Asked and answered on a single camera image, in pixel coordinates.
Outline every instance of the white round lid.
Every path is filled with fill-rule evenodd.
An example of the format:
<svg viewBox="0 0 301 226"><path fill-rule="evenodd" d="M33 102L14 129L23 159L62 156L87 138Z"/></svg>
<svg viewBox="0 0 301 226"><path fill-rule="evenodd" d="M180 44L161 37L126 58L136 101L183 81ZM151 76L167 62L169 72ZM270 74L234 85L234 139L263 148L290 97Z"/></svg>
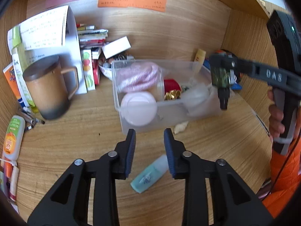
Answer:
<svg viewBox="0 0 301 226"><path fill-rule="evenodd" d="M121 101L121 116L134 126L145 126L157 113L156 100L149 92L132 92Z"/></svg>

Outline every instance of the blue object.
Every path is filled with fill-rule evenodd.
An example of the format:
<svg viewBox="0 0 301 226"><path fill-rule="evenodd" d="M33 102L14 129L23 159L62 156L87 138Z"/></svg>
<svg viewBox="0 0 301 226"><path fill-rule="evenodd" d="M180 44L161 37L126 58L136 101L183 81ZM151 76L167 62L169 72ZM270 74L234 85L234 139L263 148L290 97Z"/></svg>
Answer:
<svg viewBox="0 0 301 226"><path fill-rule="evenodd" d="M175 160L174 160L173 150L171 148L170 138L168 136L168 132L166 129L164 130L164 145L165 145L165 151L167 155L170 174L172 177L174 177L176 175Z"/></svg>
<svg viewBox="0 0 301 226"><path fill-rule="evenodd" d="M23 102L23 99L22 99L22 98L19 98L19 99L18 99L18 102L19 102L20 106L21 106L22 109L23 109L23 107L25 107L25 104L24 104L24 102Z"/></svg>
<svg viewBox="0 0 301 226"><path fill-rule="evenodd" d="M145 168L132 182L133 190L141 194L157 182L168 170L167 156L162 155Z"/></svg>
<svg viewBox="0 0 301 226"><path fill-rule="evenodd" d="M210 70L210 64L209 64L208 59L204 60L203 66L205 66L208 70Z"/></svg>
<svg viewBox="0 0 301 226"><path fill-rule="evenodd" d="M232 86L231 86L231 89L232 90L241 90L243 89L243 87L241 85L239 85L238 83L234 83Z"/></svg>
<svg viewBox="0 0 301 226"><path fill-rule="evenodd" d="M133 163L134 153L135 153L135 147L136 147L136 131L133 130L133 133L130 137L126 137L127 139L130 138L130 145L128 148L128 152L126 155L125 160L125 177L128 177L128 175L131 173L131 166Z"/></svg>

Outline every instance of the brown mug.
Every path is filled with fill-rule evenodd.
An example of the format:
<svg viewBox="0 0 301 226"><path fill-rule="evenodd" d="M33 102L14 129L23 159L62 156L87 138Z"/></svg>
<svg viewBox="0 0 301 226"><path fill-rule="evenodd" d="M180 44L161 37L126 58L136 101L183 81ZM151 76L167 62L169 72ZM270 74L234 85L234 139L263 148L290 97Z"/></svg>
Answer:
<svg viewBox="0 0 301 226"><path fill-rule="evenodd" d="M42 58L23 72L28 91L43 118L51 120L63 115L70 99L79 88L76 67L60 68L59 56ZM76 87L68 94L63 74L74 72Z"/></svg>

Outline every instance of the wooden desk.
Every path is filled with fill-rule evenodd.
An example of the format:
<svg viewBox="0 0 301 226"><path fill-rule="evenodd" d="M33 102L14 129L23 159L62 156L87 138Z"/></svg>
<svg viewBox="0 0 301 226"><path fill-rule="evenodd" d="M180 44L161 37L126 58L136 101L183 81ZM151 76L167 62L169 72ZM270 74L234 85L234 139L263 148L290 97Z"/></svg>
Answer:
<svg viewBox="0 0 301 226"><path fill-rule="evenodd" d="M111 84L102 76L97 90L75 96L62 118L47 121L24 135L18 159L17 204L25 220L76 158L98 159L125 139L114 109ZM186 131L175 138L201 158L226 159L255 192L269 176L270 140L239 95L230 99L228 111L221 116L190 122ZM167 172L143 194L130 186L164 153L163 129L137 134L132 172L127 180L116 182L120 225L181 225L184 180L173 180ZM92 224L91 194L88 216Z"/></svg>

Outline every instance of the orange sleeve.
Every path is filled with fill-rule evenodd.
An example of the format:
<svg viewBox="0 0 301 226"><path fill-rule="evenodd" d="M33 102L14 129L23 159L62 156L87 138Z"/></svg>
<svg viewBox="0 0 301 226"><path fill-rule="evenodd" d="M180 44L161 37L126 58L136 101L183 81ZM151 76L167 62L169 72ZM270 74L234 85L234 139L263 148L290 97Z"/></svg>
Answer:
<svg viewBox="0 0 301 226"><path fill-rule="evenodd" d="M277 217L282 212L286 204L290 201L291 197L295 193L298 185L299 183L296 182L289 189L271 193L262 202L273 218Z"/></svg>
<svg viewBox="0 0 301 226"><path fill-rule="evenodd" d="M290 153L291 149L295 144L295 140L292 141L289 152L286 156L280 155L276 151L272 151L272 158L271 158L271 180L274 183L276 176L278 175L285 159L287 158L288 154ZM272 192L289 189L293 184L298 181L298 171L300 165L300 153L301 153L301 140L299 141L297 147L293 151L292 155L290 156L289 160L287 161L284 169L282 170L280 177L278 178L274 189Z"/></svg>

